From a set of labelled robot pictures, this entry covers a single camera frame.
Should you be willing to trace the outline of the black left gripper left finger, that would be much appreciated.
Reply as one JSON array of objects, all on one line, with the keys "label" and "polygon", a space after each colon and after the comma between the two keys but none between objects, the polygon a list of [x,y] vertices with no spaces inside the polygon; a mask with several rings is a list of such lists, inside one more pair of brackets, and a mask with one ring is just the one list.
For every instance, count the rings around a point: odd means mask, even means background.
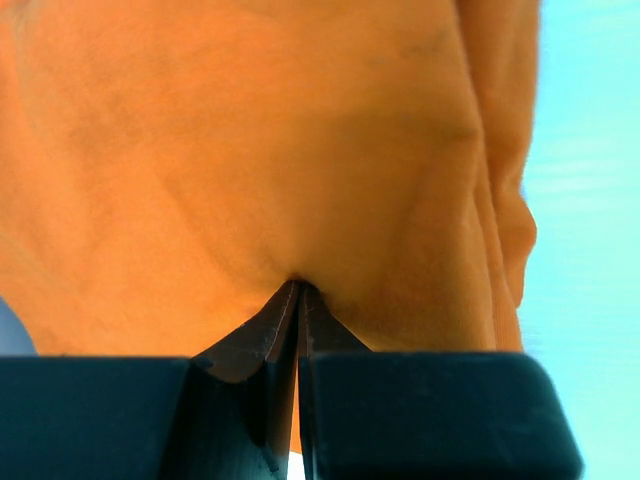
[{"label": "black left gripper left finger", "polygon": [[5,357],[5,479],[283,479],[299,286],[186,357]]}]

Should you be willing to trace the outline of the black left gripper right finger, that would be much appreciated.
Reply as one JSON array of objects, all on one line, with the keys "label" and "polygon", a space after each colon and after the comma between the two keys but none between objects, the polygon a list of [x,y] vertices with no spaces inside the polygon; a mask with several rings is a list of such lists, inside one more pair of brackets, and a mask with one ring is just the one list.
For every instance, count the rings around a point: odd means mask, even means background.
[{"label": "black left gripper right finger", "polygon": [[515,353],[375,353],[318,290],[298,304],[309,479],[577,479],[583,460],[541,365]]}]

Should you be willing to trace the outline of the orange t shirt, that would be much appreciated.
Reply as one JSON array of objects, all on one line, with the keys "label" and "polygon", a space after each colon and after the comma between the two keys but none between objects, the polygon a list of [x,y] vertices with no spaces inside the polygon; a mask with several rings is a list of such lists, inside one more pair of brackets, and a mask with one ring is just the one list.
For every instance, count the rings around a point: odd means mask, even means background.
[{"label": "orange t shirt", "polygon": [[286,281],[375,350],[522,347],[536,1],[5,1],[1,293],[194,355]]}]

